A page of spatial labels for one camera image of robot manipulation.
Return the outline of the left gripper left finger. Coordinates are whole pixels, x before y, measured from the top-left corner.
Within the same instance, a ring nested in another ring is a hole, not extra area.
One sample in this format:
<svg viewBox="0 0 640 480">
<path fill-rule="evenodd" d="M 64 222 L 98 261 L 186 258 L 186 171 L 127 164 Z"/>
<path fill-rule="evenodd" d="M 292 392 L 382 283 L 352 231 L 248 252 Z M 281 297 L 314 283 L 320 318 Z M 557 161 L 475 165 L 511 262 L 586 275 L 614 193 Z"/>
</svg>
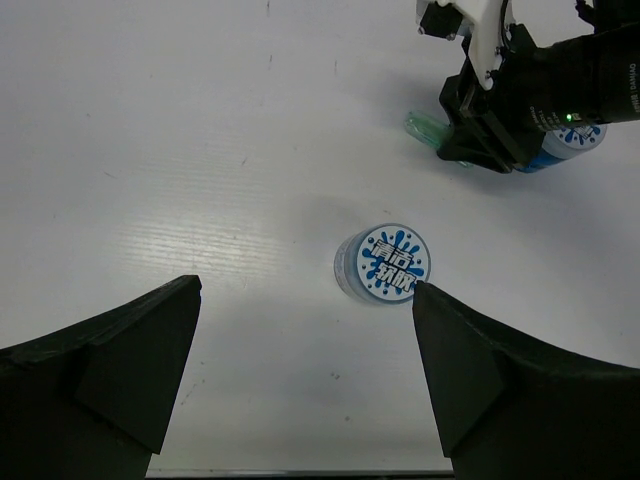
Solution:
<svg viewBox="0 0 640 480">
<path fill-rule="evenodd" d="M 2 349 L 2 478 L 144 478 L 168 430 L 201 288 L 183 275 Z"/>
</svg>

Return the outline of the blue jar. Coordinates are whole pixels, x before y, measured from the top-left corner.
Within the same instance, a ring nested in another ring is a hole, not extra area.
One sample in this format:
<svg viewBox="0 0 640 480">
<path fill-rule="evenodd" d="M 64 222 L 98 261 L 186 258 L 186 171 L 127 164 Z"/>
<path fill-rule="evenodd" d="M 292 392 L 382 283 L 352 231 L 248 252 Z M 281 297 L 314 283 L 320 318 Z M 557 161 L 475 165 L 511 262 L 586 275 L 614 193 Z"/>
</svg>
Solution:
<svg viewBox="0 0 640 480">
<path fill-rule="evenodd" d="M 370 305 L 395 306 L 413 299 L 427 281 L 432 260 L 423 238 L 412 228 L 385 223 L 365 229 L 338 248 L 333 270 L 348 296 Z"/>
<path fill-rule="evenodd" d="M 537 156 L 521 173 L 536 173 L 597 148 L 605 138 L 606 125 L 562 127 L 547 132 Z"/>
</svg>

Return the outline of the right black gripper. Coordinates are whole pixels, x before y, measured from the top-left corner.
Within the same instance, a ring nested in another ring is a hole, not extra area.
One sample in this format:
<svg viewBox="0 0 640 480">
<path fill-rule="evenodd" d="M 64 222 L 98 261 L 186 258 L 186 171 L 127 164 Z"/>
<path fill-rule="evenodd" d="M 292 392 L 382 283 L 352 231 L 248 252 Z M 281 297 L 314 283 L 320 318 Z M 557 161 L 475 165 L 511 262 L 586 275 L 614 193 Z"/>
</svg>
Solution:
<svg viewBox="0 0 640 480">
<path fill-rule="evenodd" d="M 599 52 L 594 34 L 539 47 L 524 26 L 512 26 L 497 49 L 498 67 L 486 74 L 490 89 L 469 60 L 446 80 L 439 101 L 449 131 L 438 157 L 497 173 L 535 173 L 577 156 L 564 137 L 572 128 L 598 126 Z"/>
</svg>

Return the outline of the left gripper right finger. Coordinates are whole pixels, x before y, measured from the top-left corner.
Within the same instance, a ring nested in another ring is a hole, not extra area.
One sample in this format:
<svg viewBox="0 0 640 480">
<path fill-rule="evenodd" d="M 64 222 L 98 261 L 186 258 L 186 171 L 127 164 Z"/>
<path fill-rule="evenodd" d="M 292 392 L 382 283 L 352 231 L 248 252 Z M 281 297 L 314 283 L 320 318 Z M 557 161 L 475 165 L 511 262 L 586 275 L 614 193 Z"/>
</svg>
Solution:
<svg viewBox="0 0 640 480">
<path fill-rule="evenodd" d="M 635 479 L 639 372 L 485 316 L 430 283 L 412 314 L 458 479 Z"/>
</svg>

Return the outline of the green correction tape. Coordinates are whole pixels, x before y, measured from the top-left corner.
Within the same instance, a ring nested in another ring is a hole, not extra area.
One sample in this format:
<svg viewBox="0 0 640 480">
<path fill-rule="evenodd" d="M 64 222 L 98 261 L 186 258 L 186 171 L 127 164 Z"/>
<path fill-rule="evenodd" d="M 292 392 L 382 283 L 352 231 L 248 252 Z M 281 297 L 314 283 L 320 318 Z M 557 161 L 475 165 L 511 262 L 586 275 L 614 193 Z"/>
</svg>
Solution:
<svg viewBox="0 0 640 480">
<path fill-rule="evenodd" d="M 404 120 L 405 131 L 422 144 L 438 151 L 451 137 L 452 127 L 421 111 L 410 111 Z"/>
</svg>

